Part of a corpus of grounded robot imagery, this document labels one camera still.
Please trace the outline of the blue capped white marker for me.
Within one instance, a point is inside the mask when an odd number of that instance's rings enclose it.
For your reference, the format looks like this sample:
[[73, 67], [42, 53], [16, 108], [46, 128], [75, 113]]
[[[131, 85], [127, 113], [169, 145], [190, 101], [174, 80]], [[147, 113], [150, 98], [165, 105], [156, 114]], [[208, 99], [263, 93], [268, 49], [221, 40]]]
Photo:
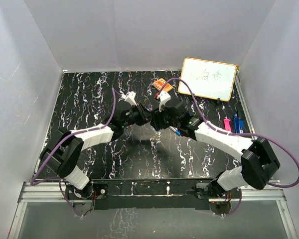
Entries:
[[181, 132], [178, 129], [172, 126], [170, 126], [169, 129], [172, 130], [176, 135], [181, 136]]

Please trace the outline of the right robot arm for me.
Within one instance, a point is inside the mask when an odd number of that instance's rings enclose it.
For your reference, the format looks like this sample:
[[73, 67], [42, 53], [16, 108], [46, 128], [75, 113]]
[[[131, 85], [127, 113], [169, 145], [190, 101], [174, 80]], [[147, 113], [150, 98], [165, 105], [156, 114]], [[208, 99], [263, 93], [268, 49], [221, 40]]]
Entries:
[[197, 194], [222, 198], [230, 190], [248, 185], [262, 190], [280, 168], [268, 140], [222, 134], [202, 117], [191, 115], [180, 100], [160, 96], [158, 101], [150, 122], [155, 130], [174, 127], [181, 136], [212, 145], [241, 163], [240, 167], [220, 172], [207, 186], [193, 187]]

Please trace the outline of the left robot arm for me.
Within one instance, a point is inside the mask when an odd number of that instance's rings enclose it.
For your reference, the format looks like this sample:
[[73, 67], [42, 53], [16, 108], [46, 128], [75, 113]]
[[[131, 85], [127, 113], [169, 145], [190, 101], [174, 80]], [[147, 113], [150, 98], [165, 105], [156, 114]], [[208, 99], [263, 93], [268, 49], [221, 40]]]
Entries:
[[90, 178], [77, 166], [81, 152], [115, 141], [131, 125], [142, 126], [150, 121], [151, 111], [141, 103], [131, 105], [125, 101], [118, 102], [112, 113], [106, 115], [97, 126], [71, 131], [59, 128], [41, 152], [40, 161], [70, 183], [77, 195], [87, 199], [93, 193], [93, 186]]

